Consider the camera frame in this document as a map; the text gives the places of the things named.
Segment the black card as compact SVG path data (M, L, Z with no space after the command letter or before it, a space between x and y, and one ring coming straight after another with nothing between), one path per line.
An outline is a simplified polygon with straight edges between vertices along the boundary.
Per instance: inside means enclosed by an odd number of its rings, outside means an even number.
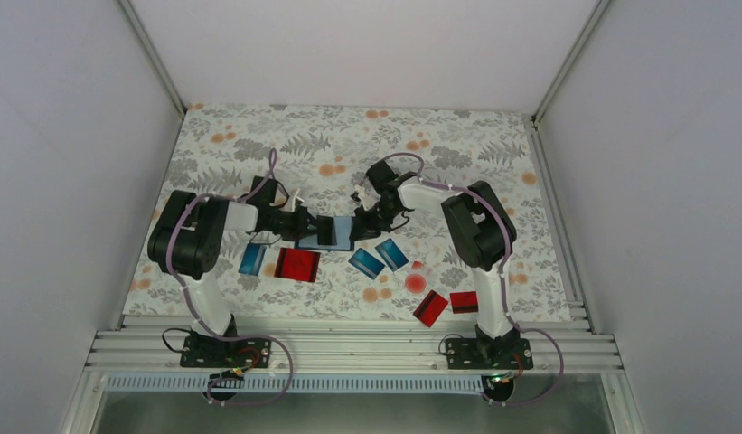
M328 216L316 217L317 242L321 246L334 246L337 244L334 218Z

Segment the red card upper stack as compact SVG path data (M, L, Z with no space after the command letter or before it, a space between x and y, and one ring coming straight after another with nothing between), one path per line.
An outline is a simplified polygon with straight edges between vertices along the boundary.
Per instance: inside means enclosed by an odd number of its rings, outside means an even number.
M275 276L277 278L294 279L293 262L294 249L283 248L279 252Z

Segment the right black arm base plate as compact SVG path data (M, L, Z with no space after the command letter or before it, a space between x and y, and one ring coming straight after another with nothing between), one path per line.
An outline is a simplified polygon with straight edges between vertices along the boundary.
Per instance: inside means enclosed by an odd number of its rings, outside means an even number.
M530 342L521 337L448 337L441 350L450 370L530 370Z

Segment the white card red circle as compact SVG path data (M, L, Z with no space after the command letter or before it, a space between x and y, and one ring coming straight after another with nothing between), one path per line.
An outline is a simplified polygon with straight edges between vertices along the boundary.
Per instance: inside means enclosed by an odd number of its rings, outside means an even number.
M422 294L427 289L427 277L429 275L429 268L422 261L413 261L410 267L410 271L404 281L405 289L410 294Z

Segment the blue card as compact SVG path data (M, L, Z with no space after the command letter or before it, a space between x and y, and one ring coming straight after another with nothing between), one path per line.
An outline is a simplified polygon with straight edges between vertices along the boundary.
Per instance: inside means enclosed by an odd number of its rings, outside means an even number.
M267 246L259 243L249 243L246 245L238 272L241 275L256 277L262 267L262 262L266 253Z
M363 248L357 249L348 259L350 265L371 280L376 279L385 268L385 264Z
M409 259L393 239L382 241L375 250L391 271L397 271L409 263Z

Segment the red card far right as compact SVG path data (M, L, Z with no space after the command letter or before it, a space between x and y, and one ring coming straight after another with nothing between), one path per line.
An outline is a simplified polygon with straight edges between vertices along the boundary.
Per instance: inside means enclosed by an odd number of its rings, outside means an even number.
M455 292L450 294L450 305L454 314L470 314L479 310L475 291Z

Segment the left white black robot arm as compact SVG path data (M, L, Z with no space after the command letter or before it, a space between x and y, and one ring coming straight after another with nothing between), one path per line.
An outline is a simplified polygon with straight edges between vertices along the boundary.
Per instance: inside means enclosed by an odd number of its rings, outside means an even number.
M279 181L263 176L256 176L251 191L238 201L175 190L147 240L148 258L179 283L193 317L191 331L207 336L202 352L215 365L232 363L240 345L214 274L224 233L265 231L299 241L325 227L295 196L276 204L282 191Z

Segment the red card overlapping stack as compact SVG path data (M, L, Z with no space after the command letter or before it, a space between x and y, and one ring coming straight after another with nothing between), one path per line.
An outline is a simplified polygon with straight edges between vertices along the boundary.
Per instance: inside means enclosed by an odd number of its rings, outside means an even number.
M297 281L314 283L321 254L310 250L296 250L294 252L293 268L294 279Z

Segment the red card tilted right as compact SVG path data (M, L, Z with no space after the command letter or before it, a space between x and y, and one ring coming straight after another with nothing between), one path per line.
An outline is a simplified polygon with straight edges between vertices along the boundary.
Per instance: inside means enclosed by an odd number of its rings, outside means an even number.
M431 328L449 305L447 298L430 290L413 311L413 316L425 327Z

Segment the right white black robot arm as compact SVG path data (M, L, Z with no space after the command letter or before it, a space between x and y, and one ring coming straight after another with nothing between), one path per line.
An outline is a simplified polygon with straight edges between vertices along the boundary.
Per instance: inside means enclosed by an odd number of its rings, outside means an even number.
M444 219L458 257L474 275L478 359L489 368L509 360L520 339L509 313L505 273L516 230L492 187L484 181L468 187L440 184L415 172L399 175L380 160L366 171L353 199L361 204L354 212L353 241L392 232L392 223L404 212Z

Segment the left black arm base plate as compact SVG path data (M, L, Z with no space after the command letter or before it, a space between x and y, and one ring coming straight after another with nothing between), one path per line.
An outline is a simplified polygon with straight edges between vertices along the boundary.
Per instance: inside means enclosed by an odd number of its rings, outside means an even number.
M267 368L272 341L253 338L222 342L205 335L185 338L179 364L183 368Z

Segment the blue card far left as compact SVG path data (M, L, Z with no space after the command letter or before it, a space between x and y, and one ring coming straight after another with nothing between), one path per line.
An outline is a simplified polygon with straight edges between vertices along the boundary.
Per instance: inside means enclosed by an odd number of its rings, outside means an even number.
M267 246L259 243L249 243L246 245L238 272L241 275L256 277L262 267L262 262L266 253Z

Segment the dark blue card holder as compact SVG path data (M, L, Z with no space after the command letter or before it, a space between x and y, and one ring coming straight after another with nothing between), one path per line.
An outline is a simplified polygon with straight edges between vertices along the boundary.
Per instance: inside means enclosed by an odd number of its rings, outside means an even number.
M318 216L315 231L296 241L295 247L300 250L352 251L352 224L351 216Z

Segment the blue card centre right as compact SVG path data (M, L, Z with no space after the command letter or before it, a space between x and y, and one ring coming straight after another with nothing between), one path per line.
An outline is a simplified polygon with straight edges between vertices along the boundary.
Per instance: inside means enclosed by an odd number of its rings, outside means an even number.
M409 259L393 239L382 241L375 250L391 271L397 271L409 263Z

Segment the aluminium front rail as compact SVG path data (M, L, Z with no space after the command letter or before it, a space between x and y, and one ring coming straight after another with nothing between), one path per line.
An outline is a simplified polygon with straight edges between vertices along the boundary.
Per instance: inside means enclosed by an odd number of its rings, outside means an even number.
M294 360L297 373L443 373L447 369L442 333L371 334L349 330L278 330L268 369L285 373ZM86 359L93 371L177 371L182 332L130 327L99 332ZM617 373L624 368L615 339L562 333L528 335L532 373Z

